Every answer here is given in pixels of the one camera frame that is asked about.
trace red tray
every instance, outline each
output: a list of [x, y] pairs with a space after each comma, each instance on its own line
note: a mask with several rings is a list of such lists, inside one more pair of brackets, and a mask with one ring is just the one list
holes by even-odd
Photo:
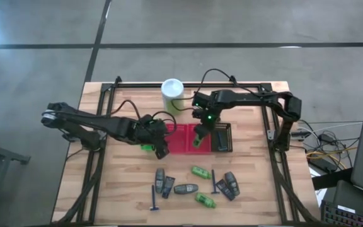
[[[172, 131], [174, 125], [167, 124], [168, 131]], [[166, 137], [169, 152], [171, 154], [210, 154], [211, 138], [205, 136], [199, 148], [193, 146], [195, 139], [194, 127], [196, 124], [177, 124], [177, 130], [170, 136]]]

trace green object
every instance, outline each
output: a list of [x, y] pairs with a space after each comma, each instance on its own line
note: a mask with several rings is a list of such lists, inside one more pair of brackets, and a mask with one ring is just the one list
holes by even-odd
[[193, 166], [192, 173], [204, 179], [211, 179], [211, 173], [197, 166]]
[[202, 139], [200, 139], [199, 135], [198, 135], [198, 134], [196, 134], [196, 135], [195, 135], [195, 138], [194, 138], [194, 141], [193, 141], [193, 146], [194, 146], [195, 148], [199, 148], [199, 147], [200, 147], [200, 145], [201, 145]]
[[154, 150], [155, 150], [155, 146], [150, 145], [150, 144], [145, 144], [145, 145], [142, 145], [142, 144], [141, 144], [141, 149], [142, 149], [143, 151], [150, 152], [150, 151], [154, 151]]
[[208, 208], [217, 207], [217, 204], [214, 202], [214, 200], [200, 192], [195, 196], [195, 200]]

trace gray floor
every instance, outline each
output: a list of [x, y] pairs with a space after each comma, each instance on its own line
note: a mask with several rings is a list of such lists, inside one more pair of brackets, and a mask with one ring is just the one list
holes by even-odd
[[[0, 44], [93, 44], [105, 0], [0, 1]], [[112, 0], [102, 43], [363, 42], [358, 0]], [[13, 164], [0, 226], [48, 223], [68, 143], [45, 128], [49, 102], [77, 106], [91, 49], [0, 50], [0, 146], [32, 156]], [[289, 82], [302, 118], [322, 129], [363, 118], [363, 47], [159, 49], [98, 52], [92, 81], [199, 81], [217, 67], [240, 81]], [[224, 80], [211, 74], [209, 81]], [[356, 137], [360, 125], [334, 128]], [[306, 140], [315, 145], [312, 138]], [[350, 153], [352, 160], [355, 152]]]

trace wooden tabletop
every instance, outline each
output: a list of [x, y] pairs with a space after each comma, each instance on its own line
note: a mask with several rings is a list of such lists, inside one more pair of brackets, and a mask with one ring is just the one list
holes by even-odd
[[[285, 81], [271, 83], [275, 91], [289, 90]], [[101, 83], [85, 84], [79, 105], [80, 110], [96, 113], [100, 87]], [[194, 90], [196, 89], [185, 88], [185, 97], [192, 96]], [[201, 92], [210, 93], [211, 90], [218, 89], [202, 88]], [[232, 90], [245, 92], [238, 88]], [[113, 109], [116, 109], [125, 99], [135, 102], [141, 115], [163, 110], [159, 88], [117, 88]], [[185, 107], [191, 105], [190, 102], [191, 100], [187, 100]], [[116, 115], [135, 118], [134, 109], [128, 104], [125, 104]], [[109, 138], [95, 224], [280, 224], [261, 108], [236, 107], [232, 110], [225, 110], [222, 111], [221, 119], [232, 125], [232, 153], [169, 154], [162, 160], [157, 160], [153, 153], [142, 151], [139, 146], [130, 146]], [[191, 117], [191, 111], [184, 111], [176, 117], [176, 120], [178, 124], [199, 122], [198, 119]], [[79, 143], [71, 144], [69, 154], [80, 148]], [[78, 197], [82, 187], [87, 153], [87, 151], [82, 151], [67, 161], [53, 221], [60, 219]], [[287, 159], [295, 193], [311, 214], [320, 218], [303, 150], [291, 148], [287, 152]], [[222, 194], [212, 195], [211, 180], [204, 180], [192, 175], [190, 169], [193, 165], [207, 170], [214, 169], [217, 181], [224, 173], [232, 171], [239, 183], [240, 195], [234, 201], [228, 201]], [[151, 185], [154, 183], [154, 173], [159, 167], [165, 169], [166, 175], [176, 178], [175, 185], [183, 183], [199, 185], [199, 192], [214, 199], [217, 207], [215, 209], [204, 207], [194, 200], [195, 194], [176, 195], [172, 191], [168, 199], [163, 199], [157, 194], [156, 202], [160, 210], [150, 211], [149, 207], [152, 206]], [[290, 216], [286, 195], [284, 200]], [[87, 204], [86, 217], [89, 213], [88, 209]]]

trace white paper cup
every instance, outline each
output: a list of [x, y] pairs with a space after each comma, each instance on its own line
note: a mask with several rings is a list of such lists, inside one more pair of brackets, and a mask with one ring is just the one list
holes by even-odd
[[175, 98], [183, 98], [183, 83], [178, 79], [167, 79], [162, 83], [161, 91], [164, 109], [173, 115], [179, 114], [180, 111], [178, 111], [175, 107], [179, 110], [183, 109], [183, 100], [173, 100], [173, 104], [171, 100]]

